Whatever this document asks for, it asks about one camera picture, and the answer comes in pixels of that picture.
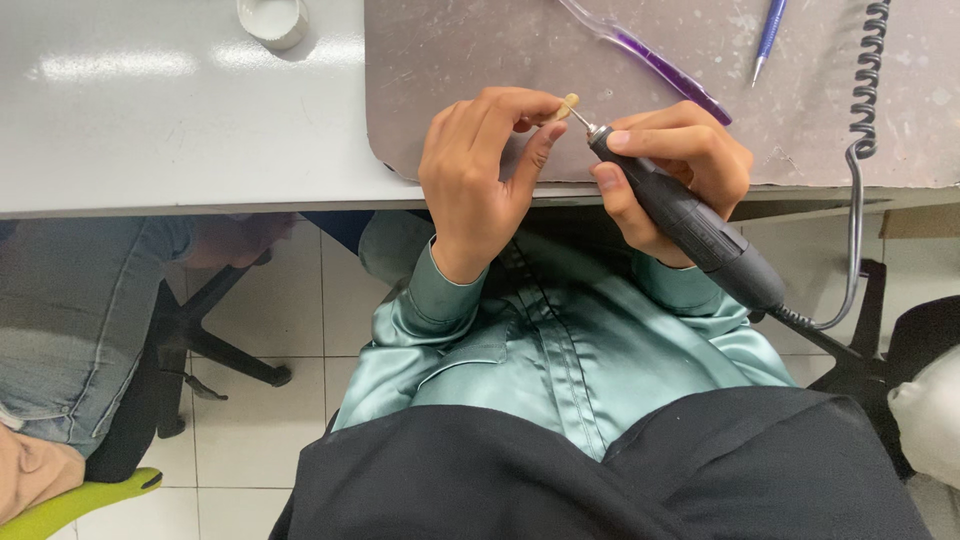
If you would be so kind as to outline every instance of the blue denim leg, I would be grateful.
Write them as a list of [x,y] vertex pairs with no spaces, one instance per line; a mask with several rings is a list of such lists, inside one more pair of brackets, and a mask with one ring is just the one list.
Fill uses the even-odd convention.
[[22,221],[0,246],[0,420],[84,457],[130,382],[193,218]]

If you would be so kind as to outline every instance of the blue pen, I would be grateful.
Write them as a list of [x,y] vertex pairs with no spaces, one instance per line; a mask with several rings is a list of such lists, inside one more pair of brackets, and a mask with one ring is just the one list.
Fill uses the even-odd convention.
[[763,25],[763,35],[760,36],[760,46],[756,50],[756,63],[754,64],[754,83],[760,76],[760,69],[763,69],[763,63],[770,56],[770,49],[774,48],[774,37],[777,36],[777,28],[780,27],[780,19],[783,17],[783,8],[786,8],[786,0],[773,0],[770,3],[770,11],[767,12],[767,22]]

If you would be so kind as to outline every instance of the white bottle cap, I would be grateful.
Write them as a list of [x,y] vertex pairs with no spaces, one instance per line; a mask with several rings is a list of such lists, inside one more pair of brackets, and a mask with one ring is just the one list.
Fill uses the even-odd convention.
[[310,26],[303,0],[237,0],[237,15],[244,30],[276,50],[299,43]]

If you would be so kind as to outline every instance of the teal satin shirt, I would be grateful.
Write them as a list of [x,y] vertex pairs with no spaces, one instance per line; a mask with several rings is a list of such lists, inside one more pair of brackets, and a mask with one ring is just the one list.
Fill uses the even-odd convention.
[[[364,232],[368,266],[390,249],[372,244],[418,237],[392,226],[371,240],[370,228],[389,222]],[[334,430],[413,405],[474,405],[561,433],[600,460],[633,423],[683,396],[795,385],[746,308],[697,268],[634,252],[632,276],[621,275],[521,231],[476,282],[458,285],[429,245],[374,313]]]

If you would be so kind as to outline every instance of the micromotor handpiece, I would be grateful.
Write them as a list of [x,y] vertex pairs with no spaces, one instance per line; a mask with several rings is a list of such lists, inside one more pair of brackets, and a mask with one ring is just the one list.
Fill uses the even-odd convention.
[[607,137],[613,128],[591,124],[573,108],[570,112],[587,127],[590,150],[623,169],[650,218],[708,277],[753,311],[783,306],[783,280],[746,238],[652,161],[611,152]]

